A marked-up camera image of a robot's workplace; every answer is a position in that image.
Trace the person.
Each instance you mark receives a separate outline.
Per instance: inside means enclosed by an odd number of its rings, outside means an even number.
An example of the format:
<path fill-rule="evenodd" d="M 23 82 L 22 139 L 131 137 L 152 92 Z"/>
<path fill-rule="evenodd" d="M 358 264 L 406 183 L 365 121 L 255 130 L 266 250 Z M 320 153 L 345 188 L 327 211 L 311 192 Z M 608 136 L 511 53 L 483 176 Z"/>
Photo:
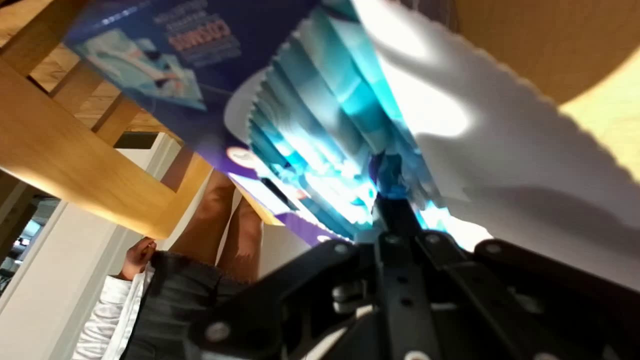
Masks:
<path fill-rule="evenodd" d="M 264 223 L 212 170 L 194 214 L 167 250 L 145 237 L 108 275 L 70 360 L 186 360 L 188 326 L 258 280 Z"/>

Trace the white packet with serrated edge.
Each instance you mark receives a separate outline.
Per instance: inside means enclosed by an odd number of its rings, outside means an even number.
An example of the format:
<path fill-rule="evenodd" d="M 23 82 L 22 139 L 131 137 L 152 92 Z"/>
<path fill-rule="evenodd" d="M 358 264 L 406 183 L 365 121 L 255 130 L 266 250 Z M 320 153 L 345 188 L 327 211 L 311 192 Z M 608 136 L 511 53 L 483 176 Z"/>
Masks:
<path fill-rule="evenodd" d="M 640 291 L 640 184 L 592 135 L 462 36 L 353 0 L 450 213 Z"/>

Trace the purple cardboard box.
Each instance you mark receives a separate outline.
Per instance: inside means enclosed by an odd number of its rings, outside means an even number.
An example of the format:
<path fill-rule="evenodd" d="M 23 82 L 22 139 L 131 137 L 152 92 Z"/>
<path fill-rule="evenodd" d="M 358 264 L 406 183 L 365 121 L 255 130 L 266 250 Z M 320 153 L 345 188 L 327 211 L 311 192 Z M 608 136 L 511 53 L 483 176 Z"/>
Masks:
<path fill-rule="evenodd" d="M 352 239 L 250 148 L 259 76 L 319 0 L 89 0 L 64 45 L 312 246 Z"/>

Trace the wooden chair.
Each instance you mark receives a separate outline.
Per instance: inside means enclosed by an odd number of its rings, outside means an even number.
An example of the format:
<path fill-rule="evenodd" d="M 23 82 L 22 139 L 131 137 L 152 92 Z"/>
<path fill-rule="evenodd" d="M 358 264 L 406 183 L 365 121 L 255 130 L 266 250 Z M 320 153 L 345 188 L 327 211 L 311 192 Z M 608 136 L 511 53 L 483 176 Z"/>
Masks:
<path fill-rule="evenodd" d="M 167 239 L 211 166 L 188 153 L 167 187 L 114 148 L 140 108 L 119 95 L 90 129 L 74 114 L 103 78 L 80 61 L 50 93 L 30 73 L 87 0 L 50 2 L 0 47 L 0 170 L 141 235 Z"/>

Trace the row of teal packets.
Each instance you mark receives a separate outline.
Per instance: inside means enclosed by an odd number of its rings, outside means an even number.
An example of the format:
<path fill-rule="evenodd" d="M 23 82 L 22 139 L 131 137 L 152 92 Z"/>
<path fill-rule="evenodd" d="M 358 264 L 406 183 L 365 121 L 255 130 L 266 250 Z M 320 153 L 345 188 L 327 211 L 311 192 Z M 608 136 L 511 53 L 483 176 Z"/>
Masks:
<path fill-rule="evenodd" d="M 247 114 L 258 175 L 292 210 L 345 239 L 370 230 L 378 196 L 424 229 L 450 216 L 350 0 L 323 0 L 276 51 Z"/>

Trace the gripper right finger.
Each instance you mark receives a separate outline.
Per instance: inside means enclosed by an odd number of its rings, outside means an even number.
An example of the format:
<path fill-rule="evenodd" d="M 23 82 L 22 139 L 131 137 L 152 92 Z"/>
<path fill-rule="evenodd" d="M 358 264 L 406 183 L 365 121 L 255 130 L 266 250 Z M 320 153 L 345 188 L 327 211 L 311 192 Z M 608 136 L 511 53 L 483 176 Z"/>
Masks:
<path fill-rule="evenodd" d="M 501 239 L 416 244 L 508 360 L 640 360 L 640 292 Z"/>

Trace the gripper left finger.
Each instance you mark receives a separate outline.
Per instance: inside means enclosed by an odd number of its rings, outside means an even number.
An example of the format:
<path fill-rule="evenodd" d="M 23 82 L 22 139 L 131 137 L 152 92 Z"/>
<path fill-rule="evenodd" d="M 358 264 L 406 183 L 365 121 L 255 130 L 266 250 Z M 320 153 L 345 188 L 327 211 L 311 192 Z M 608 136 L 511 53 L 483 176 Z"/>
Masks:
<path fill-rule="evenodd" d="M 415 254 L 409 201 L 379 197 L 380 235 L 331 239 L 215 306 L 187 330 L 187 360 L 302 360 L 344 329 L 320 360 L 443 360 Z"/>

